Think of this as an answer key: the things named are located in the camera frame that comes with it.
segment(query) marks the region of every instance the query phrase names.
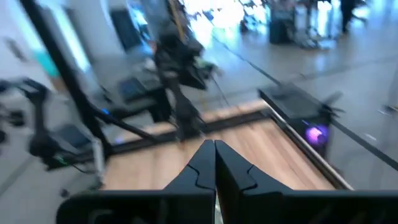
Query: purple light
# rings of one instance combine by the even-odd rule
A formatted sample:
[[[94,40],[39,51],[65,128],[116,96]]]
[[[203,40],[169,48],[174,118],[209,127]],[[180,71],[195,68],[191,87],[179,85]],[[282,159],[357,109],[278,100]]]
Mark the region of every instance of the purple light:
[[[325,126],[314,126],[305,131],[305,137],[310,144],[320,145],[328,139],[328,129]]]

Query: tiled floor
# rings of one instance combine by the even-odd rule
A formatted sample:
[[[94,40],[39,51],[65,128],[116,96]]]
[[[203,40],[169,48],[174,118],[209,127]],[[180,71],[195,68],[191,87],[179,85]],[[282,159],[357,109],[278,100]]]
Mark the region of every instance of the tiled floor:
[[[395,150],[398,122],[395,117],[378,112],[388,101],[398,103],[398,93],[388,100],[389,88],[395,86],[392,80],[398,65],[398,3],[391,2],[386,7],[387,3],[373,1],[368,25],[354,22],[351,34],[342,37],[330,50],[308,51],[294,45],[270,45],[266,32],[242,37],[233,29],[219,30],[213,33],[219,41],[203,34],[203,40],[207,40],[204,57],[224,70],[224,75],[216,81],[227,102],[214,83],[209,84],[207,92],[191,88],[183,91],[200,111],[256,99],[256,88],[274,83],[248,62],[273,79],[296,83],[320,100],[342,91],[344,96],[336,106],[346,113],[339,122],[398,161]],[[142,125],[146,124],[145,119],[139,120]],[[2,146],[0,156],[1,223],[54,223],[55,211],[62,201],[58,196],[59,187],[76,172],[72,169],[44,172],[40,162],[29,159],[25,152],[27,137],[18,130],[11,134],[11,143]],[[328,160],[354,188],[398,189],[398,171],[338,129],[334,130],[334,139]],[[5,190],[5,183],[10,179],[15,181]]]

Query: person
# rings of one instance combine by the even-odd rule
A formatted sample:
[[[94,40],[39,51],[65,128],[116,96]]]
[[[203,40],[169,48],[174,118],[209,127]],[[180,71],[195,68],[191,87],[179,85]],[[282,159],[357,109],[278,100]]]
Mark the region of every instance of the person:
[[[341,15],[342,15],[342,31],[344,34],[348,33],[348,23],[353,18],[353,10],[355,9],[355,0],[341,0]]]

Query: wooden platform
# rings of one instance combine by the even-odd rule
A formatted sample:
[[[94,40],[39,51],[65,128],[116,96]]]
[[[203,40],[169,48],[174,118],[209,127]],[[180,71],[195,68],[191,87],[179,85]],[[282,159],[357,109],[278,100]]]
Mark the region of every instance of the wooden platform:
[[[265,101],[205,113],[203,119],[212,121],[240,113],[267,108]],[[156,124],[146,131],[159,134],[174,129],[171,124]],[[126,141],[138,137],[130,132]],[[271,119],[245,124],[211,133],[207,139],[221,139],[249,162],[265,173],[296,190],[333,189],[333,186],[310,163],[293,142]],[[105,175],[107,190],[162,189],[188,163],[204,139],[185,143],[171,142],[110,159]]]

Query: teal object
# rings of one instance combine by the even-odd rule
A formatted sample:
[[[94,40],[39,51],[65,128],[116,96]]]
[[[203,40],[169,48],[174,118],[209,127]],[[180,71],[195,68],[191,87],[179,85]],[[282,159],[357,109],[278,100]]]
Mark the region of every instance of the teal object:
[[[35,59],[41,64],[45,72],[52,78],[59,77],[60,73],[51,56],[46,51],[34,51]]]

